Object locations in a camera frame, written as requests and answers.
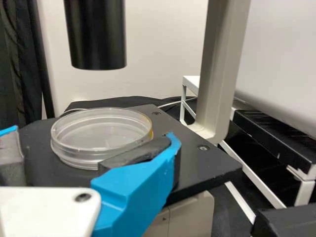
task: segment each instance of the clear plastic petri dish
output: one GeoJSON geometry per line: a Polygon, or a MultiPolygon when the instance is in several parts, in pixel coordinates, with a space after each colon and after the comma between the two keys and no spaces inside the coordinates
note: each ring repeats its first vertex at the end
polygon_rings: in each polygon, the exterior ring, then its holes
{"type": "Polygon", "coordinates": [[[51,128],[51,148],[75,168],[97,170],[98,162],[153,138],[144,114],[121,108],[89,109],[61,117],[51,128]]]}

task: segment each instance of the white plastic part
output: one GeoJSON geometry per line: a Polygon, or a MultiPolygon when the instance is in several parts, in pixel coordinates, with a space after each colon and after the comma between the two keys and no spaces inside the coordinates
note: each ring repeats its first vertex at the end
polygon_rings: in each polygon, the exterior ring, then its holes
{"type": "Polygon", "coordinates": [[[195,123],[188,127],[213,144],[227,135],[251,0],[210,0],[195,123]]]}
{"type": "Polygon", "coordinates": [[[143,237],[210,237],[214,197],[204,191],[165,207],[143,237]]]}
{"type": "Polygon", "coordinates": [[[0,187],[0,236],[88,237],[100,205],[88,188],[0,187]],[[78,202],[80,194],[91,197],[78,202]]]}

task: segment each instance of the black screw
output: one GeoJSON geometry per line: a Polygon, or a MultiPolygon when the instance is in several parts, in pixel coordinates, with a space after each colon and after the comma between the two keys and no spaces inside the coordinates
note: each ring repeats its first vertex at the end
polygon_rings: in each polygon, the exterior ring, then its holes
{"type": "Polygon", "coordinates": [[[77,202],[84,202],[87,201],[91,198],[90,194],[79,194],[76,198],[75,201],[77,202]]]}
{"type": "Polygon", "coordinates": [[[209,146],[207,146],[207,145],[198,145],[198,148],[201,151],[208,151],[209,150],[209,146]]]}

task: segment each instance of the black cylindrical lens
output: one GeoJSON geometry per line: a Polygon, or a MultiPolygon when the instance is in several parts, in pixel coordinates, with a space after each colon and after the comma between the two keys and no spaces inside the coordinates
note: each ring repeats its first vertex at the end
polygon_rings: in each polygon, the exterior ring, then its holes
{"type": "Polygon", "coordinates": [[[75,68],[126,66],[124,0],[64,0],[71,62],[75,68]]]}

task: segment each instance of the cable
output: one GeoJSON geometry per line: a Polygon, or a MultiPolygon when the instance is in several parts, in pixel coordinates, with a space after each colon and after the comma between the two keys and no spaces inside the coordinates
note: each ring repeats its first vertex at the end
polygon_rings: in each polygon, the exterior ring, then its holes
{"type": "Polygon", "coordinates": [[[68,112],[71,112],[71,111],[81,111],[81,110],[87,110],[87,109],[84,109],[84,108],[75,108],[75,109],[70,109],[70,110],[67,110],[65,112],[63,112],[60,116],[63,116],[64,114],[67,114],[68,112]]]}
{"type": "MultiPolygon", "coordinates": [[[[191,101],[191,100],[195,100],[195,99],[197,99],[197,97],[193,97],[193,98],[187,99],[185,101],[187,102],[187,101],[191,101]]],[[[181,100],[175,101],[175,102],[171,102],[171,103],[168,103],[168,104],[164,104],[164,105],[160,105],[160,106],[158,106],[158,108],[163,108],[163,107],[167,107],[167,106],[170,106],[170,105],[176,105],[176,104],[179,104],[179,103],[181,103],[181,100]]]]}

